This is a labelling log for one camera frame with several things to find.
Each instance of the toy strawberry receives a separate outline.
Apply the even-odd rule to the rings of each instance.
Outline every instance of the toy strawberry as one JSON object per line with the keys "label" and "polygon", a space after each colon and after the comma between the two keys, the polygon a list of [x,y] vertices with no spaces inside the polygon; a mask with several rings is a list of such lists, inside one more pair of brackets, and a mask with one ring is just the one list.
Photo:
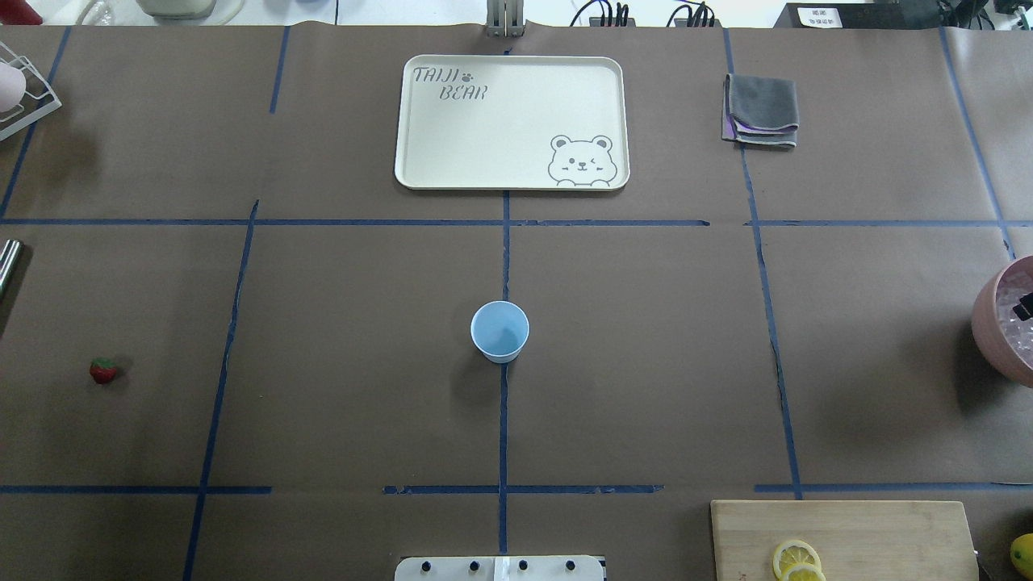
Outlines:
{"label": "toy strawberry", "polygon": [[97,359],[90,362],[90,376],[93,380],[100,384],[111,384],[115,380],[115,376],[118,375],[119,368],[115,366],[115,362],[109,359],[104,359],[98,357]]}

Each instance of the gray cloth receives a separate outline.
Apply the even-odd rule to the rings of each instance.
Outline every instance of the gray cloth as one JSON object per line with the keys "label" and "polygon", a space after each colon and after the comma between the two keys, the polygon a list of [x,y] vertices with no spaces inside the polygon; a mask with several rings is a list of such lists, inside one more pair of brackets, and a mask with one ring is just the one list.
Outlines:
{"label": "gray cloth", "polygon": [[796,84],[785,79],[727,74],[721,139],[795,147],[800,129]]}

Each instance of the lemon slice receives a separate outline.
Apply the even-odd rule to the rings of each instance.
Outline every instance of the lemon slice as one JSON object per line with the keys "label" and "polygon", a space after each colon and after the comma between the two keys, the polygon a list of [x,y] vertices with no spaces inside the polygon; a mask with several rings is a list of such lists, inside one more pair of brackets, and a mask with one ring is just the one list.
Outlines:
{"label": "lemon slice", "polygon": [[779,581],[825,581],[825,575],[813,564],[801,562],[787,569]]}
{"label": "lemon slice", "polygon": [[800,563],[813,565],[818,573],[821,572],[821,559],[818,558],[818,552],[814,550],[814,547],[799,539],[790,539],[782,543],[772,555],[772,570],[775,572],[775,578],[779,580],[792,565]]}

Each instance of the ice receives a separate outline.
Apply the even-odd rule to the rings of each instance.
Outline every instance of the ice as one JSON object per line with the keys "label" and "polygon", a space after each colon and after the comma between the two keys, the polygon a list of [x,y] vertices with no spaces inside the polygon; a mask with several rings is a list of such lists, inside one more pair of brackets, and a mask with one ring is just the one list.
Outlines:
{"label": "ice", "polygon": [[1009,274],[997,289],[997,322],[1004,338],[1026,365],[1033,367],[1033,318],[1020,320],[1013,308],[1019,300],[1033,293],[1033,277],[1026,272]]}

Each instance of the dish rack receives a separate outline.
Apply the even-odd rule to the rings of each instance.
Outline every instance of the dish rack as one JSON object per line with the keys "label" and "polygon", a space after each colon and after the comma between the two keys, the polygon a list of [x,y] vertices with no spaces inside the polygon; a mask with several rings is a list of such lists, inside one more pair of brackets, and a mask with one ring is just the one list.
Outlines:
{"label": "dish rack", "polygon": [[0,112],[0,141],[3,141],[56,111],[61,106],[61,99],[29,59],[15,55],[3,42],[0,42],[0,62],[9,64],[26,75],[22,102],[14,109]]}

